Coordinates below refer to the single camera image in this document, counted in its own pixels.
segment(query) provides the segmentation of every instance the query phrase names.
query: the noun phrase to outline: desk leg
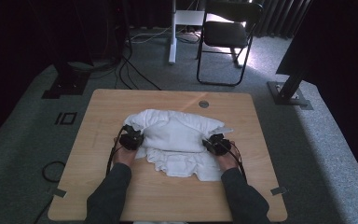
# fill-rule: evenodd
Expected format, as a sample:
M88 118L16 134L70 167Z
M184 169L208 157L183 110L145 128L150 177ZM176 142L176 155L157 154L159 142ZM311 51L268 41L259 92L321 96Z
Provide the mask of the desk leg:
M175 64L176 58L176 0L172 0L172 37L171 37L171 48L170 48L170 59L169 64Z

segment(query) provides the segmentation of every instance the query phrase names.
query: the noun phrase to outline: black chair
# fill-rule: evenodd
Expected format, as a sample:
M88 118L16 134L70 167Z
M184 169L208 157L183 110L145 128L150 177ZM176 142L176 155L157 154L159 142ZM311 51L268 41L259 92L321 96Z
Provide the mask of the black chair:
M207 21L208 15L213 14L232 22ZM260 21L263 8L256 3L207 1L202 22L199 50L197 53L197 80L202 84L237 86L242 82L246 62L252 46L253 32ZM231 52L203 50L203 43L210 47L230 48ZM233 54L234 63L238 65L238 57L247 48L246 57L241 70L240 80L235 83L220 83L203 81L200 78L200 62L202 52Z

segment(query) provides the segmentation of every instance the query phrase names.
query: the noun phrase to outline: white towel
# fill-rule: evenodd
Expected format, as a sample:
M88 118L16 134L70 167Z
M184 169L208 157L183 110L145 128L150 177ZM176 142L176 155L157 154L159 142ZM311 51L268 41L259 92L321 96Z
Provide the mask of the white towel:
M201 181L220 180L219 165L202 139L232 131L224 122L179 111L147 109L128 116L124 124L144 134L136 158L147 157L155 163L156 171L179 177L196 174Z

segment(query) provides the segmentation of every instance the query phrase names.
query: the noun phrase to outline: dark sleeve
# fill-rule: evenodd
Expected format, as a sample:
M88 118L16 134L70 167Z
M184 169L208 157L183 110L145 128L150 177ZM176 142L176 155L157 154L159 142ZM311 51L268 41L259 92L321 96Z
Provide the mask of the dark sleeve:
M118 223L130 180L130 167L115 163L109 175L87 199L87 217L84 223Z
M239 169L226 170L222 174L222 182L234 224L270 223L267 218L269 204L245 182Z

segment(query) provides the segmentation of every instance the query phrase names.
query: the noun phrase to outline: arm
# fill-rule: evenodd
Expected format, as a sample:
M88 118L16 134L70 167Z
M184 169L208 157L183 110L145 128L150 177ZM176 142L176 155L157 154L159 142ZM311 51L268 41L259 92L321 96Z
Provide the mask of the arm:
M231 152L238 158L237 150ZM231 154L216 157L223 171L222 182L233 223L270 223L267 218L269 204L263 196L244 180L238 164Z
M87 217L84 223L118 223L131 181L131 165L136 151L120 148L114 155L114 166L101 185L87 199Z

